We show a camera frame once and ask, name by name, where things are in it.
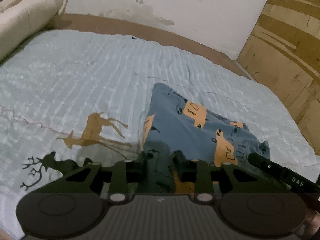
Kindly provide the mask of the blue patterned pants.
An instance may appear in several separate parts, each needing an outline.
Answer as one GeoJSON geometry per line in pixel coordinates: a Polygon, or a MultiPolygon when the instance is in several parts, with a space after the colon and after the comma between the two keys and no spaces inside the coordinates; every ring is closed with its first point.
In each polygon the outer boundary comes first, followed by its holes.
{"type": "Polygon", "coordinates": [[[248,162],[249,154],[270,158],[268,142],[260,142],[246,124],[224,118],[163,83],[152,89],[140,147],[153,156],[147,184],[153,193],[194,191],[194,181],[183,179],[174,167],[175,157],[182,167],[198,159],[216,167],[229,162],[252,173],[259,170],[248,162]]]}

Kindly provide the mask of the light blue quilted bedspread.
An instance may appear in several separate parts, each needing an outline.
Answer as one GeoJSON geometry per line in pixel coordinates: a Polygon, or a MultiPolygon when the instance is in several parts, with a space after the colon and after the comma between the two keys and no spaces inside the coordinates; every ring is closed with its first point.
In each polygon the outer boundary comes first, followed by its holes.
{"type": "Polygon", "coordinates": [[[15,215],[29,191],[59,178],[38,163],[85,158],[113,165],[137,152],[154,84],[267,141],[274,162],[316,181],[319,156],[267,87],[175,47],[132,36],[52,30],[1,63],[1,229],[23,236],[15,215]]]}

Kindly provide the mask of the wooden wardrobe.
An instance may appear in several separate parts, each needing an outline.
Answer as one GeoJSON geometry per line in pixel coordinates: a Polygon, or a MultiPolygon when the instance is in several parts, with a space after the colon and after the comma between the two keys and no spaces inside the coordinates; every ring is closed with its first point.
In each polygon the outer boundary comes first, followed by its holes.
{"type": "Polygon", "coordinates": [[[319,0],[267,0],[237,61],[319,154],[319,0]]]}

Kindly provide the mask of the cream rolled comforter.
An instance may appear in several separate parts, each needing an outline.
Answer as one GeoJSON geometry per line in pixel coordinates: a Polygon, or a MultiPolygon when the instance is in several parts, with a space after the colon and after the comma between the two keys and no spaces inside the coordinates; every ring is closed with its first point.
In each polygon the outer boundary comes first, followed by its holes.
{"type": "Polygon", "coordinates": [[[65,12],[68,0],[1,1],[1,60],[65,12]]]}

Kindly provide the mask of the brown bed frame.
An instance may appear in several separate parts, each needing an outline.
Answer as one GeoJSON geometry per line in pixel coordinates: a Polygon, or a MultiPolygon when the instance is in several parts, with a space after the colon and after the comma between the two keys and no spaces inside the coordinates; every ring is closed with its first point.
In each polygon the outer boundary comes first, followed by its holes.
{"type": "Polygon", "coordinates": [[[154,27],[93,15],[63,14],[54,18],[49,24],[49,28],[77,30],[105,35],[131,35],[143,40],[155,41],[163,46],[173,46],[200,55],[214,64],[218,64],[235,74],[250,79],[249,74],[224,53],[183,36],[154,27]]]}

